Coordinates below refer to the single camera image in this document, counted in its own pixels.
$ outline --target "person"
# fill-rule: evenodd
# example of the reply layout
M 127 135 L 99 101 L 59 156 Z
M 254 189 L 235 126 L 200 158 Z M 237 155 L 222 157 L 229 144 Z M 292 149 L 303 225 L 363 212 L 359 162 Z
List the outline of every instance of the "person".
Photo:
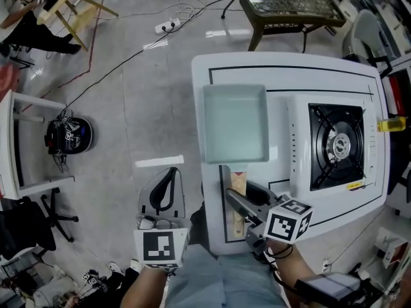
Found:
M 68 299 L 65 308 L 119 307 L 124 294 L 138 278 L 142 265 L 136 260 L 131 260 L 130 267 L 126 269 L 125 273 L 115 262 L 110 262 L 108 267 L 112 274 L 107 280 L 103 281 L 107 286 L 107 292 L 98 289 L 83 300 L 80 300 L 77 296 L 72 296 Z
M 69 43 L 72 35 L 57 37 L 46 25 L 37 25 L 33 10 L 39 0 L 26 6 L 21 1 L 29 0 L 0 0 L 0 42 L 72 55 L 79 52 L 81 46 Z
M 206 250 L 206 242 L 199 243 L 206 232 L 204 212 L 203 204 L 191 217 L 190 245 L 184 254 L 183 267 L 177 268 L 170 277 L 166 308 L 286 307 L 269 264 L 262 264 L 251 253 L 215 257 Z M 271 239 L 267 245 L 277 256 L 277 269 L 286 285 L 293 288 L 297 279 L 314 276 L 295 246 L 291 249 L 288 244 Z M 167 275 L 164 270 L 144 267 L 125 294 L 121 308 L 158 308 Z M 285 293 L 292 308 L 300 307 L 299 296 L 287 289 Z

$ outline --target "black shoe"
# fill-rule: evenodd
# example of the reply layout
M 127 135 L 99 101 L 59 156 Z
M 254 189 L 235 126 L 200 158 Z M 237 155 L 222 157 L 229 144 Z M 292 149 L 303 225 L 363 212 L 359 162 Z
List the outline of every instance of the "black shoe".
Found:
M 64 39 L 64 41 L 69 43 L 73 39 L 73 35 L 72 34 L 67 34 L 65 37 L 63 37 L 63 39 Z
M 69 53 L 70 55 L 75 55 L 75 54 L 77 54 L 77 53 L 80 51 L 81 48 L 82 48 L 82 47 L 81 47 L 81 45 L 79 45 L 79 44 L 71 44 L 68 53 Z

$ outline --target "white table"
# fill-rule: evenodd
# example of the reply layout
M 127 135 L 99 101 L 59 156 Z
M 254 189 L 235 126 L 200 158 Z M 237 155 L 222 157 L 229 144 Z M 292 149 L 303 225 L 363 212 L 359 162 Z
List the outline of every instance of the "white table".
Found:
M 47 191 L 48 189 L 74 182 L 74 177 L 70 176 L 20 187 L 15 163 L 14 121 L 43 123 L 44 118 L 14 113 L 13 107 L 15 101 L 60 110 L 66 107 L 65 104 L 56 103 L 55 101 L 35 98 L 12 91 L 9 91 L 0 102 L 0 191 L 2 196 L 11 200 L 18 200 L 23 196 L 29 196 L 37 192 Z
M 377 70 L 345 60 L 295 53 L 225 53 L 197 56 L 192 62 L 192 73 L 209 243 L 211 251 L 217 255 L 249 252 L 250 248 L 242 238 L 235 238 L 226 229 L 232 215 L 232 208 L 223 197 L 230 181 L 228 167 L 204 162 L 204 85 L 265 85 L 270 160 L 250 165 L 247 178 L 277 195 L 290 195 L 290 131 L 286 100 L 291 95 L 334 96 L 336 104 L 338 98 L 367 100 L 374 104 L 377 120 L 388 117 Z M 315 211 L 310 229 L 301 239 L 345 225 L 384 204 L 390 165 L 387 133 L 377 134 L 377 146 L 376 181 L 357 191 L 310 199 L 308 203 L 315 207 Z

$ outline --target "power strip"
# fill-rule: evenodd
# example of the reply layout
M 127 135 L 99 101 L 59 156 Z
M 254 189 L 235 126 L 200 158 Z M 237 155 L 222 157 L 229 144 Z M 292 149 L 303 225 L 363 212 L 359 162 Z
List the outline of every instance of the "power strip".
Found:
M 180 19 L 176 18 L 176 19 L 173 19 L 172 21 L 168 21 L 168 22 L 162 23 L 160 25 L 157 25 L 155 27 L 155 32 L 158 35 L 163 35 L 167 32 L 174 31 L 174 30 L 178 29 L 180 26 L 181 26 Z

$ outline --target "yellow label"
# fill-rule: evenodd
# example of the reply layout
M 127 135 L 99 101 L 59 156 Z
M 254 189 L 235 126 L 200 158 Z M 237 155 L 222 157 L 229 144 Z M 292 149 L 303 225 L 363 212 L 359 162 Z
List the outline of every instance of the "yellow label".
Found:
M 362 182 L 353 182 L 352 184 L 347 185 L 347 189 L 350 190 L 350 189 L 354 189 L 354 188 L 361 187 L 361 186 L 362 186 Z

